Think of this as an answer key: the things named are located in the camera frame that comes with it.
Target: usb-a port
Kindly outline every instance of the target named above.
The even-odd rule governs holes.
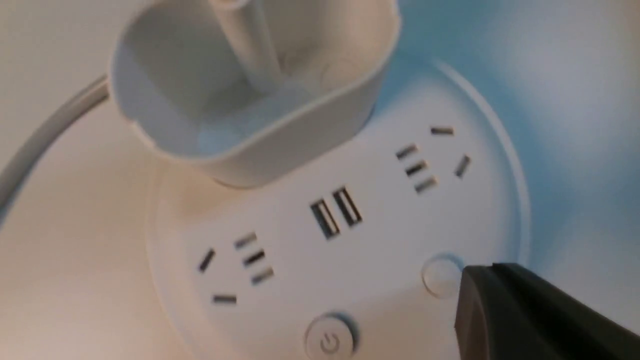
[[[340,229],[338,228],[338,225],[336,225],[335,220],[331,215],[331,211],[329,211],[324,200],[319,200],[313,203],[311,205],[311,211],[314,213],[316,221],[318,222],[318,225],[320,225],[320,229],[322,229],[324,237],[327,240],[340,234]]]
[[[360,212],[353,203],[353,199],[351,199],[346,188],[341,188],[334,192],[333,199],[335,200],[335,203],[338,204],[338,208],[340,208],[342,216],[344,216],[349,227],[353,227],[354,225],[362,222],[362,216],[360,216]]]

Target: round button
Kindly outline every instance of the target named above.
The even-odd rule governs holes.
[[[435,258],[422,269],[422,282],[427,291],[438,299],[446,299],[457,294],[460,288],[462,270],[449,258]]]
[[[343,360],[353,355],[353,334],[349,326],[335,316],[315,319],[305,339],[311,360]]]

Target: socket slot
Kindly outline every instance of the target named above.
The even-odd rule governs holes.
[[[460,160],[458,167],[456,167],[456,171],[454,172],[454,174],[462,179],[462,176],[465,174],[465,172],[467,172],[469,165],[471,165],[471,158],[468,155],[464,155]]]
[[[333,199],[349,227],[353,227],[362,222],[362,216],[345,187],[335,191],[333,193]]]
[[[244,267],[248,268],[249,266],[252,266],[256,262],[264,259],[264,257],[265,257],[264,250],[260,250],[243,260]]]
[[[240,240],[236,241],[236,249],[240,250],[241,248],[249,245],[250,243],[254,242],[255,240],[258,240],[258,237],[255,235],[255,233],[251,233],[251,234],[245,236],[244,238],[241,238]]]
[[[213,260],[213,257],[215,255],[216,255],[216,252],[213,251],[213,249],[209,249],[207,254],[202,259],[200,266],[198,266],[198,269],[200,270],[200,272],[204,273],[207,270],[207,268],[209,267],[209,264],[211,264],[211,260]]]
[[[336,235],[340,234],[340,229],[331,215],[329,207],[327,207],[324,199],[321,199],[311,205],[311,211],[316,218],[320,229],[322,230],[324,237],[327,240],[332,239]]]
[[[398,151],[396,153],[396,157],[398,158],[398,160],[402,160],[402,159],[406,158],[407,156],[413,154],[414,152],[418,152],[418,147],[413,143],[413,144],[405,147],[404,149]]]
[[[259,285],[260,283],[264,282],[265,280],[268,280],[269,278],[273,277],[274,275],[275,274],[273,272],[273,269],[272,268],[268,268],[265,271],[263,271],[263,272],[261,272],[261,273],[259,273],[257,275],[254,275],[251,278],[251,283],[254,286]]]
[[[435,176],[431,176],[430,178],[422,181],[414,186],[415,192],[422,193],[426,190],[429,190],[435,187],[438,184],[438,179]]]
[[[212,301],[214,304],[236,305],[238,299],[235,295],[213,295]]]
[[[429,165],[427,164],[427,162],[424,161],[424,160],[421,160],[417,164],[406,168],[404,170],[404,172],[406,172],[407,176],[411,177],[411,176],[419,173],[420,171],[426,170],[428,167],[429,167]]]
[[[432,126],[431,134],[435,136],[440,136],[440,135],[453,136],[454,132],[453,132],[453,127],[451,126]]]

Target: white cable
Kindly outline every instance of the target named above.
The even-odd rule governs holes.
[[[102,75],[53,113],[13,156],[0,174],[0,224],[2,214],[40,156],[71,124],[109,98],[107,77]]]

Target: power strip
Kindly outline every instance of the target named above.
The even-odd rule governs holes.
[[[455,359],[456,269],[526,264],[529,199],[496,114],[446,64],[392,64],[412,76],[365,129],[274,183],[158,172],[150,265],[197,359],[316,360],[323,315],[347,324],[348,357]],[[320,332],[323,351],[338,333]]]

